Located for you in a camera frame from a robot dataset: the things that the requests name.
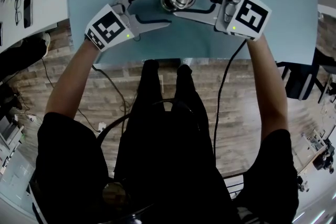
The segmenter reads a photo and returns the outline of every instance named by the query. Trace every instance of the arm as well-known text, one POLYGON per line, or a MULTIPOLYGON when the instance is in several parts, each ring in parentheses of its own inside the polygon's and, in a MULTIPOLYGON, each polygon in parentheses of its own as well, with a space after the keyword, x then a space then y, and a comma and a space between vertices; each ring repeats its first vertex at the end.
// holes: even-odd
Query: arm
POLYGON ((56 112, 72 119, 75 117, 98 53, 99 49, 91 41, 84 41, 56 83, 47 103, 46 114, 56 112))
POLYGON ((278 129, 288 130, 287 96, 265 36, 247 42, 251 55, 261 117, 261 140, 278 129))

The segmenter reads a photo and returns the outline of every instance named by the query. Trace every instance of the floor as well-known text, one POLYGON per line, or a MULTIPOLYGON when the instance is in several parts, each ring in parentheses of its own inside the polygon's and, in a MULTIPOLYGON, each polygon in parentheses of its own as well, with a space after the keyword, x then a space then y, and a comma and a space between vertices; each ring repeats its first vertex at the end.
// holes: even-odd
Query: floor
MULTIPOLYGON (((49 54, 45 57, 48 75, 54 84, 64 71, 72 57, 71 30, 68 21, 62 22, 51 35, 49 54)), ((217 109, 217 94, 228 60, 197 59, 191 65, 193 79, 209 118, 211 138, 213 139, 217 109)), ((128 63, 124 67, 105 69, 116 83, 129 104, 132 103, 140 80, 142 63, 128 63)), ((159 69, 162 82, 163 98, 171 98, 175 93, 176 69, 162 67, 159 69)), ((327 74, 321 68, 319 79, 322 84, 327 74)), ((41 119, 48 97, 52 91, 42 61, 20 72, 11 80, 26 105, 27 113, 35 114, 41 119)), ((288 99, 289 129, 292 145, 295 148, 301 133, 312 134, 313 129, 328 134, 335 123, 334 104, 330 97, 322 104, 317 104, 320 92, 314 87, 307 101, 288 99)), ((123 115, 121 98, 110 82, 101 74, 91 70, 86 89, 81 100, 80 109, 95 129, 99 122, 111 123, 123 115)), ((260 118, 254 85, 254 76, 250 60, 235 60, 229 70, 222 91, 219 126, 217 132, 217 168, 223 176, 242 173, 253 164, 260 146, 260 118)), ((33 164, 37 156, 38 124, 28 121, 24 114, 19 120, 25 126, 25 140, 20 151, 33 164)), ((87 120, 77 114, 75 120, 90 127, 87 120)), ((117 126, 106 137, 102 149, 106 158, 110 176, 116 163, 121 126, 117 126)))

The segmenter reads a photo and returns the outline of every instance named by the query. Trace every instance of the eyeglasses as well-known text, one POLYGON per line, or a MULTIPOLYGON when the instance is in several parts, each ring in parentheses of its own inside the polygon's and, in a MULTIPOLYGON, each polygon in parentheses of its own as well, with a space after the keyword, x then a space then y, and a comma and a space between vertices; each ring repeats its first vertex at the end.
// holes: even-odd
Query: eyeglasses
POLYGON ((15 24, 17 26, 19 24, 19 21, 21 21, 22 19, 22 13, 17 11, 21 7, 21 0, 15 0, 14 7, 15 7, 15 24))

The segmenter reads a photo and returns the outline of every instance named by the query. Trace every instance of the black shirt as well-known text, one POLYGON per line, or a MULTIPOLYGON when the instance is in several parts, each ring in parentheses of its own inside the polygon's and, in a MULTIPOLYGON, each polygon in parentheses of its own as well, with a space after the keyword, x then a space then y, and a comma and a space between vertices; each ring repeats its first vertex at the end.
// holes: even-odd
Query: black shirt
MULTIPOLYGON (((170 112, 146 117, 151 125, 142 119, 142 127, 123 134, 115 172, 136 204, 154 202, 153 215, 164 216, 156 223, 292 222, 298 188, 288 131, 277 130, 262 142, 255 163, 244 174, 244 189, 231 201, 209 137, 197 130, 193 119, 170 112)), ((109 177, 90 129, 57 113, 45 115, 38 132, 36 171, 50 223, 94 222, 90 209, 101 205, 109 177)))

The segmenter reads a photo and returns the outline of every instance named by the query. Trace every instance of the smartphone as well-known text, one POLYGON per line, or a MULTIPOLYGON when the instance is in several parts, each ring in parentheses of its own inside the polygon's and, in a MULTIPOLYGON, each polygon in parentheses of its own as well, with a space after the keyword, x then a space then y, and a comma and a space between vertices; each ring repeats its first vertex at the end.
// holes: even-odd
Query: smartphone
POLYGON ((33 24, 33 0, 23 2, 23 24, 25 28, 33 24))
POLYGON ((0 22, 0 47, 2 46, 3 42, 2 42, 2 29, 3 29, 3 23, 0 22))

